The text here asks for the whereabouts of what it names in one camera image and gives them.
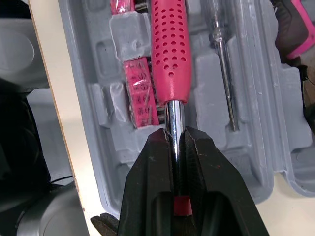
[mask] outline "chrome shaft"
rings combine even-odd
[[[235,132],[239,130],[239,126],[238,126],[238,120],[237,120],[236,111],[235,111],[236,104],[235,104],[235,100],[233,96],[230,65],[229,65],[229,60],[227,56],[225,42],[223,40],[216,42],[216,48],[217,48],[218,56],[220,58],[227,108],[228,108],[228,113],[230,117],[230,126],[231,126],[231,130]]]
[[[170,101],[165,105],[166,131],[171,135],[171,154],[173,166],[174,191],[184,194],[183,179],[185,174],[185,154],[180,149],[180,137],[185,130],[184,106],[181,101]]]

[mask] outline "gray plastic tray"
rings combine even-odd
[[[186,2],[193,60],[187,125],[214,139],[256,203],[271,194],[274,172],[283,173],[297,192],[315,196],[315,138],[303,117],[299,72],[281,65],[275,48],[278,24],[271,3],[231,1],[228,52],[240,122],[233,133],[200,2]],[[150,16],[112,17],[108,0],[59,5],[100,198],[119,217],[126,175],[148,135],[163,127],[134,129],[122,68],[124,59],[150,55]]]

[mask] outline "pink cordless screwdriver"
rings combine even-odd
[[[175,195],[185,195],[179,148],[189,100],[191,59],[185,0],[151,0],[152,70],[157,99],[165,105],[166,130],[172,137]]]

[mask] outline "black object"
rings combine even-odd
[[[174,217],[170,142],[160,129],[148,137],[126,178],[119,224],[108,214],[93,217],[98,231],[104,236],[267,236],[240,173],[213,140],[192,128],[181,140],[193,218]]]
[[[16,235],[21,212],[49,191],[49,183],[25,94],[0,94],[0,235]]]
[[[0,0],[0,18],[31,18],[29,6],[20,0]]]

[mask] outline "red plastic piece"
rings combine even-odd
[[[147,59],[125,61],[124,69],[135,126],[159,125]]]
[[[174,197],[174,215],[175,216],[192,215],[189,196],[175,196]]]
[[[184,0],[151,0],[152,70],[160,103],[187,103],[191,83],[189,31]]]
[[[113,15],[134,11],[133,0],[111,0],[110,5]]]

